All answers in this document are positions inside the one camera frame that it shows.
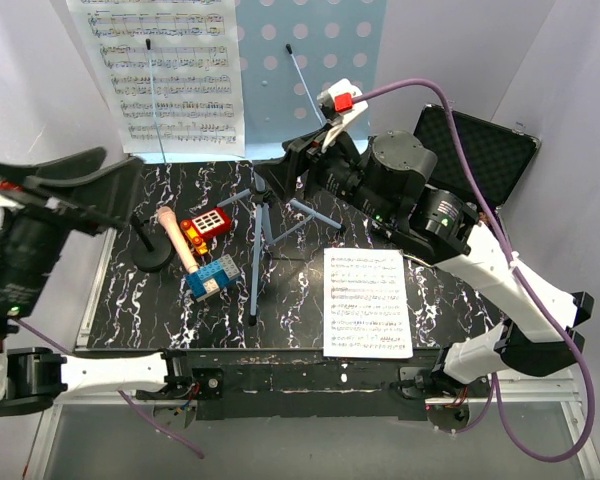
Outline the black poker chip case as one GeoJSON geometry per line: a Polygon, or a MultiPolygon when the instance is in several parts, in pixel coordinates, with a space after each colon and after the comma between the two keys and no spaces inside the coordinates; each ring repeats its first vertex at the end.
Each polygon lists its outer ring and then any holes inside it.
{"type": "MultiPolygon", "coordinates": [[[[540,149],[540,140],[455,111],[454,121],[472,175],[490,208],[502,206],[540,149]]],[[[414,136],[437,156],[429,184],[477,204],[457,155],[442,106],[426,105],[414,136]]]]}

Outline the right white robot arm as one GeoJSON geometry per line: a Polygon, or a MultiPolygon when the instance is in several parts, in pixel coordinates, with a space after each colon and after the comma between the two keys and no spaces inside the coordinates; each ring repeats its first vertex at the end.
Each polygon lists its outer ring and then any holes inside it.
{"type": "Polygon", "coordinates": [[[512,369],[545,377],[573,365],[592,297],[563,292],[506,252],[478,214],[449,191],[429,186],[434,152],[412,134],[390,131],[359,152],[350,136],[325,129],[289,140],[280,158],[257,161],[255,173],[276,197],[291,200],[296,180],[305,194],[324,190],[359,210],[399,250],[470,285],[505,319],[490,331],[443,348],[417,388],[455,397],[480,377],[512,369]]]}

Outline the pink toy microphone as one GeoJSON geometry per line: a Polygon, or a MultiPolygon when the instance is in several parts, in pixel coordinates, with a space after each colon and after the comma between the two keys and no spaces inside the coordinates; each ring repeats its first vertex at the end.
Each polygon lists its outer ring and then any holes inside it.
{"type": "Polygon", "coordinates": [[[191,253],[188,244],[181,233],[174,211],[167,206],[160,207],[156,211],[157,220],[167,233],[177,255],[187,274],[196,272],[199,267],[191,253]]]}

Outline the blue music stand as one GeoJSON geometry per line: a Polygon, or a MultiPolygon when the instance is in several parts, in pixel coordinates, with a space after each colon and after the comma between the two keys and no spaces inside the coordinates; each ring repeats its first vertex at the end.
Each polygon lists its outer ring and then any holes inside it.
{"type": "Polygon", "coordinates": [[[373,86],[384,1],[239,1],[236,4],[249,160],[317,129],[317,96],[347,79],[373,86]]]}

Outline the black microphone stand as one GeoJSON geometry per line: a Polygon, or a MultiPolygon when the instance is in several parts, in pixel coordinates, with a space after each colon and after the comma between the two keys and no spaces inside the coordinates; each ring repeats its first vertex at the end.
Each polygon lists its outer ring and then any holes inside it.
{"type": "Polygon", "coordinates": [[[137,215],[132,214],[130,225],[139,239],[132,251],[134,265],[144,273],[155,273],[166,267],[175,251],[169,238],[164,234],[149,234],[137,215]]]}

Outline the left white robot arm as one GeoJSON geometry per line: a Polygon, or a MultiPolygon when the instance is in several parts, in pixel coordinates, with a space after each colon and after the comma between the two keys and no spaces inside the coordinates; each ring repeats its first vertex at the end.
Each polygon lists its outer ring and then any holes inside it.
{"type": "Polygon", "coordinates": [[[108,165],[106,157],[95,147],[44,163],[0,162],[0,417],[42,412],[74,395],[137,391],[180,400],[192,390],[186,360],[174,351],[89,358],[52,341],[13,341],[31,317],[77,322],[77,308],[45,290],[56,283],[52,272],[71,237],[134,223],[144,162],[130,156],[108,165]]]}

